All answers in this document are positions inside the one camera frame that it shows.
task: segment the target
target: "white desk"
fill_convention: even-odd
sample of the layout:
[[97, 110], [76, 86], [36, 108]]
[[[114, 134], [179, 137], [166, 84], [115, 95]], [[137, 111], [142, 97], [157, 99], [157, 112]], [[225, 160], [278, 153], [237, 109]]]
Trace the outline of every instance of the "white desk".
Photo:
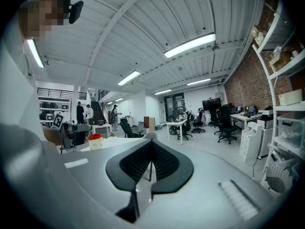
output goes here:
[[240, 114], [232, 114], [231, 115], [232, 118], [244, 121], [244, 128], [245, 129], [248, 127], [248, 121], [260, 119], [261, 116], [262, 116], [261, 114], [257, 114], [256, 116], [251, 116], [250, 118], [248, 118], [248, 117], [240, 115]]
[[[114, 147], [114, 146], [118, 146], [118, 145], [122, 145], [122, 144], [126, 144], [126, 143], [135, 142], [135, 141], [138, 141], [138, 140], [145, 141], [146, 139], [143, 139], [143, 138], [109, 137], [109, 138], [104, 138], [102, 147], [103, 148], [109, 148], [109, 147]], [[76, 150], [81, 151], [81, 152], [90, 151], [89, 143], [78, 145]]]
[[180, 126], [180, 142], [182, 145], [182, 125], [186, 122], [187, 120], [183, 120], [180, 122], [167, 122], [166, 126], [167, 126], [167, 140], [170, 141], [170, 125], [179, 125]]
[[107, 137], [110, 137], [110, 132], [112, 132], [112, 125], [110, 124], [103, 124], [103, 125], [93, 125], [92, 126], [92, 130], [93, 130], [93, 134], [96, 133], [96, 129], [100, 129], [100, 128], [106, 128], [107, 129]]

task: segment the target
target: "red brick wall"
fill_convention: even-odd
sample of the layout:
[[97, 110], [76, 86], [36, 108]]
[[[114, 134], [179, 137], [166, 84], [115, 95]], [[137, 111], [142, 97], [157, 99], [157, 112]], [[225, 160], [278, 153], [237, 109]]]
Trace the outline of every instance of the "red brick wall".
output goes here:
[[[267, 55], [265, 57], [263, 55], [263, 59], [267, 62]], [[272, 106], [268, 80], [252, 46], [224, 87], [228, 103], [232, 103], [234, 106], [256, 105], [258, 109], [264, 109], [268, 105]], [[289, 92], [287, 79], [280, 77], [275, 89], [277, 102], [278, 95], [287, 92]]]

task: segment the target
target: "white ceiling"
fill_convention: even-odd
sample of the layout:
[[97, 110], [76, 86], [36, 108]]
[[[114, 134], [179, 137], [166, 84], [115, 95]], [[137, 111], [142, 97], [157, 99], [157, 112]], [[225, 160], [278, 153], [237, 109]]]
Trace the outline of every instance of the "white ceiling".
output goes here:
[[[136, 93], [222, 84], [243, 58], [264, 0], [82, 0], [80, 18], [36, 39], [45, 69], [37, 80]], [[167, 59], [164, 52], [215, 32], [216, 41]], [[219, 51], [211, 48], [219, 46]], [[134, 70], [133, 83], [118, 85]]]

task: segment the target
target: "fluorescent light fixture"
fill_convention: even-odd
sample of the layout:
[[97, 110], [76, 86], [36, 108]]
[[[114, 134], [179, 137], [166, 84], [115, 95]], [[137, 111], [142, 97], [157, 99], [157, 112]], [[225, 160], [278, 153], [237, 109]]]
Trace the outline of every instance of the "fluorescent light fixture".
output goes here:
[[195, 39], [192, 39], [190, 41], [182, 43], [182, 44], [178, 45], [177, 47], [175, 47], [173, 49], [170, 49], [169, 51], [166, 51], [164, 53], [164, 55], [167, 58], [170, 58], [170, 57], [173, 57], [174, 55], [179, 54], [179, 53], [181, 53], [185, 50], [191, 49], [193, 47], [200, 46], [202, 44], [213, 42], [215, 40], [216, 40], [216, 35], [213, 32], [213, 33], [207, 34], [205, 36], [197, 37]]
[[140, 73], [137, 71], [132, 72], [129, 76], [127, 76], [125, 79], [123, 79], [122, 81], [120, 81], [118, 83], [118, 85], [123, 86], [124, 84], [128, 83], [131, 79], [133, 79], [134, 77], [136, 77], [137, 75], [139, 75]]
[[159, 95], [159, 94], [167, 93], [167, 92], [170, 92], [170, 91], [171, 91], [171, 89], [169, 89], [169, 90], [165, 90], [165, 91], [163, 91], [163, 92], [158, 92], [158, 93], [155, 93], [155, 95]]
[[30, 40], [27, 40], [27, 41], [28, 41], [30, 50], [31, 50], [31, 52], [32, 52], [32, 54], [33, 54], [33, 56], [34, 56], [34, 58], [35, 58], [35, 60], [36, 60], [36, 62], [38, 64], [38, 66], [40, 68], [43, 68], [44, 66], [43, 66], [41, 58], [40, 58], [40, 56], [38, 54], [38, 50], [37, 50], [37, 47], [36, 47], [36, 44], [35, 44], [34, 40], [30, 39]]
[[192, 83], [188, 83], [187, 85], [193, 85], [193, 84], [197, 84], [197, 83], [201, 83], [201, 82], [208, 82], [210, 80], [210, 78], [208, 79], [204, 79], [204, 80], [201, 80], [201, 81], [197, 81], [197, 82], [192, 82]]

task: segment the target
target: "black railing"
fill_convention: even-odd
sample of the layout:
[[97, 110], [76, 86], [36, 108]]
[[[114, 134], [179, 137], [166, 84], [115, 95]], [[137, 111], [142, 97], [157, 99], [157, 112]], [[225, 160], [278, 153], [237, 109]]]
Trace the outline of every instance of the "black railing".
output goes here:
[[[65, 90], [57, 90], [57, 89], [49, 89], [49, 88], [37, 88], [37, 95], [43, 97], [63, 97], [63, 98], [72, 98], [73, 91], [65, 91]], [[87, 93], [78, 92], [77, 98], [81, 100], [87, 99]]]
[[102, 99], [104, 96], [106, 96], [108, 93], [110, 93], [110, 91], [102, 90], [99, 93], [99, 100]]

